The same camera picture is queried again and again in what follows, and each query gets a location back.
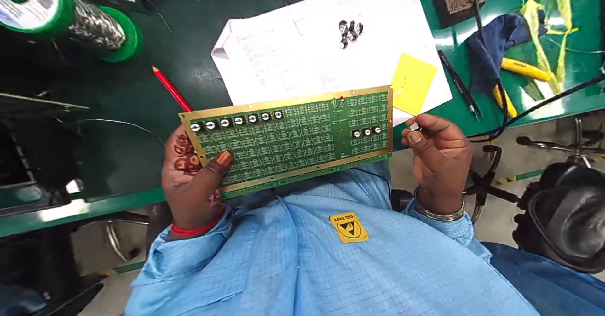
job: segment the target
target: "yellow sticky note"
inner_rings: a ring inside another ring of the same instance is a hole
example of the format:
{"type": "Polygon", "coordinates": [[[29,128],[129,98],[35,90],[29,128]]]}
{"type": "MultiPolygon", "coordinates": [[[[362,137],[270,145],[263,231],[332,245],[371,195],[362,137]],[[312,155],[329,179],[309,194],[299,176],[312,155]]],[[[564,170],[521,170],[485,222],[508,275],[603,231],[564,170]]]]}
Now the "yellow sticky note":
{"type": "Polygon", "coordinates": [[[330,221],[343,243],[365,242],[370,238],[355,212],[331,215],[330,221]]]}
{"type": "Polygon", "coordinates": [[[391,81],[393,106],[412,115],[420,114],[436,73],[436,66],[402,53],[391,81]]]}

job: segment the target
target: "black pen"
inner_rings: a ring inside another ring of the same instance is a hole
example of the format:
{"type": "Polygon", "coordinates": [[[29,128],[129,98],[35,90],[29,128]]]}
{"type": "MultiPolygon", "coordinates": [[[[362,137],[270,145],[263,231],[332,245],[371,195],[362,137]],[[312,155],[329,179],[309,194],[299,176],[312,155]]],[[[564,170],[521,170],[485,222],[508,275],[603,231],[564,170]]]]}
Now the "black pen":
{"type": "Polygon", "coordinates": [[[479,121],[479,116],[481,115],[481,111],[479,110],[479,106],[473,99],[473,96],[468,91],[468,88],[466,88],[464,83],[462,83],[460,76],[458,76],[458,73],[455,71],[454,67],[450,64],[450,61],[448,60],[448,58],[445,57],[445,54],[443,53],[443,51],[437,50],[437,54],[439,55],[439,58],[441,59],[441,63],[443,64],[443,67],[445,67],[448,70],[448,72],[450,73],[450,76],[452,77],[452,80],[454,81],[456,88],[458,88],[458,92],[460,92],[460,94],[462,95],[462,98],[464,99],[466,105],[468,106],[468,110],[471,111],[473,113],[473,115],[475,116],[475,119],[477,119],[477,121],[479,121]]]}

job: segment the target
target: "green circuit board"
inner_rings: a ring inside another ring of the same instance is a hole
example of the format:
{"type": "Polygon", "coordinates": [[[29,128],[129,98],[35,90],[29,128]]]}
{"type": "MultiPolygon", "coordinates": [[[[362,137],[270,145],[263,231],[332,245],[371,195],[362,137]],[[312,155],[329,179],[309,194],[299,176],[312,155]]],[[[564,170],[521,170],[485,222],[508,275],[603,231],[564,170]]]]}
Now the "green circuit board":
{"type": "Polygon", "coordinates": [[[183,113],[181,118],[203,163],[222,151],[233,155],[221,182],[223,197],[230,198],[389,157],[392,107],[389,88],[382,88],[294,100],[306,101],[299,104],[276,101],[183,113]]]}

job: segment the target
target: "hand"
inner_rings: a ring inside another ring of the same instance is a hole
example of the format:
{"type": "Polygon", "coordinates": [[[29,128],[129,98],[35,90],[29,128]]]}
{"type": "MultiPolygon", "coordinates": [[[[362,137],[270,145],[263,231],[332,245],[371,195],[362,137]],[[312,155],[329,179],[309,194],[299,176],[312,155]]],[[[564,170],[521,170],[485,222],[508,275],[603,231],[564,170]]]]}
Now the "hand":
{"type": "Polygon", "coordinates": [[[407,121],[422,132],[404,130],[401,142],[414,151],[414,175],[418,200],[426,210],[451,214],[460,209],[462,191],[471,167],[473,152],[468,139],[453,122],[429,114],[407,121]]]}
{"type": "Polygon", "coordinates": [[[231,154],[224,151],[202,168],[185,128],[178,127],[170,135],[162,167],[162,188],[177,227],[200,228],[223,213],[217,188],[232,162],[231,154]]]}

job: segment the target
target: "yellow esd label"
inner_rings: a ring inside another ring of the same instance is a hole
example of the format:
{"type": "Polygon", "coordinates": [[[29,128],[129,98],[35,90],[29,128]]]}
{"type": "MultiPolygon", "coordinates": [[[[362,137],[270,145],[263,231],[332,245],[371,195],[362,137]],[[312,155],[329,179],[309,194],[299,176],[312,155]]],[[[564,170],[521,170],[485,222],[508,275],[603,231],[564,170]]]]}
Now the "yellow esd label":
{"type": "Polygon", "coordinates": [[[365,242],[370,238],[355,212],[331,215],[330,221],[343,243],[365,242]]]}

